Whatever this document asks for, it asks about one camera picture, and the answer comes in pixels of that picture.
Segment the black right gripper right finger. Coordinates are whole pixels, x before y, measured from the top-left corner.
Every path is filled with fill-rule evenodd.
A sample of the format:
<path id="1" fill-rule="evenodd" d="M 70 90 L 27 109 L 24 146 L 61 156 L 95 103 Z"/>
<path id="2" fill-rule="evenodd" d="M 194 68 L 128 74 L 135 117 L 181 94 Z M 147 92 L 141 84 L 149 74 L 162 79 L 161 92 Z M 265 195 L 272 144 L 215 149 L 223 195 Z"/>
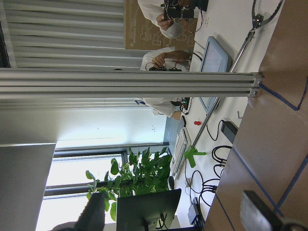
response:
<path id="1" fill-rule="evenodd" d="M 241 223 L 246 231 L 280 231 L 282 222 L 254 191 L 244 190 Z"/>

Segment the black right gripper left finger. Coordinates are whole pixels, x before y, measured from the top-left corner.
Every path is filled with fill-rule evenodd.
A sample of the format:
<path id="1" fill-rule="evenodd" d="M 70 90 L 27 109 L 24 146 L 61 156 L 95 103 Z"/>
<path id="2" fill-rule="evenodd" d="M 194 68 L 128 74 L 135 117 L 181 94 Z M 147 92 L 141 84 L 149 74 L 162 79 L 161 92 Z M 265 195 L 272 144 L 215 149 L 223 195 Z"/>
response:
<path id="1" fill-rule="evenodd" d="M 104 212 L 103 193 L 93 194 L 74 225 L 74 229 L 76 231 L 102 231 L 105 222 Z"/>

